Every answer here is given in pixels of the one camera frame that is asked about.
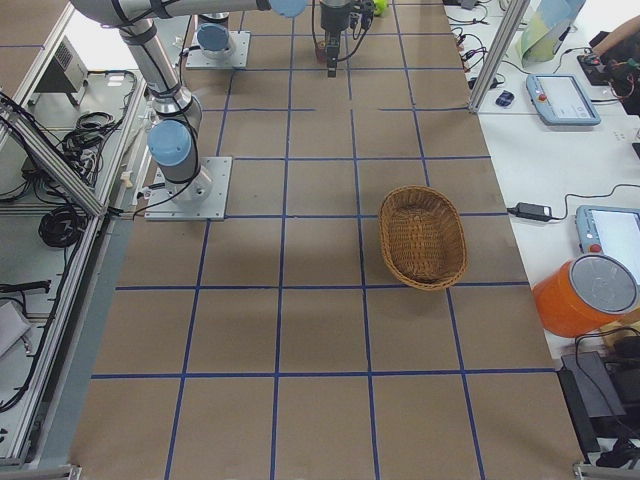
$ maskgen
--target orange bucket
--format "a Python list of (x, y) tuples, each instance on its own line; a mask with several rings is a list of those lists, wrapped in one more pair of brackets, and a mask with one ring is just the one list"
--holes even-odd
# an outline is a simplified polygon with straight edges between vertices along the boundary
[(617, 260), (588, 254), (562, 265), (533, 288), (544, 328), (574, 338), (618, 320), (635, 306), (638, 287)]

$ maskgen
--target blue joint cap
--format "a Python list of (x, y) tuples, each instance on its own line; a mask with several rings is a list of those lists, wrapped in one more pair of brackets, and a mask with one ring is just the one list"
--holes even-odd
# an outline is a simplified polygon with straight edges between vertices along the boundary
[(180, 165), (189, 156), (191, 133), (176, 120), (164, 120), (151, 129), (147, 145), (153, 158), (163, 167)]
[(294, 18), (307, 6), (307, 0), (270, 0), (271, 8), (283, 17)]
[(229, 30), (217, 23), (204, 23), (198, 28), (196, 38), (203, 50), (219, 52), (229, 45)]

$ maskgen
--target brown oval basket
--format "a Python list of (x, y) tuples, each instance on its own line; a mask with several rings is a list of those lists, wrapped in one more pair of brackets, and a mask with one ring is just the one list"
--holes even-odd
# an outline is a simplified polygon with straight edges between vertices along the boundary
[(460, 215), (443, 194), (423, 186), (390, 192), (378, 216), (384, 262), (402, 283), (442, 290), (467, 269)]

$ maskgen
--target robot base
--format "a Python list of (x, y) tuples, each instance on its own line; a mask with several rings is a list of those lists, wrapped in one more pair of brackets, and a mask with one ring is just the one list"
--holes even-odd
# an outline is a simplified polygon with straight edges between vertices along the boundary
[[(199, 202), (176, 203), (168, 201), (162, 205), (150, 207), (144, 214), (147, 220), (224, 220), (233, 160), (231, 157), (204, 157), (201, 161), (202, 166), (213, 177), (211, 193)], [(156, 172), (154, 182), (164, 182), (164, 175), (162, 175), (160, 169)], [(170, 196), (169, 192), (164, 188), (153, 190), (149, 198), (149, 204), (161, 202)]]
[[(203, 55), (202, 50), (193, 50), (189, 52), (187, 58), (187, 69), (192, 70), (243, 70), (247, 68), (247, 57), (249, 56), (249, 42), (251, 41), (250, 32), (232, 32), (229, 31), (235, 43), (235, 51), (228, 57), (220, 59), (208, 58)], [(192, 46), (197, 46), (198, 42), (194, 42)]]

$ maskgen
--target blue and white device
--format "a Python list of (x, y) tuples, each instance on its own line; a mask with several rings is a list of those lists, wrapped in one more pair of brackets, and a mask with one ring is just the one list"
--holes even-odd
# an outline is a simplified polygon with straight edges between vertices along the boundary
[(615, 258), (640, 284), (640, 209), (582, 205), (576, 227), (584, 253)]
[(600, 115), (573, 75), (531, 74), (527, 77), (527, 91), (538, 115), (547, 125), (600, 123)]

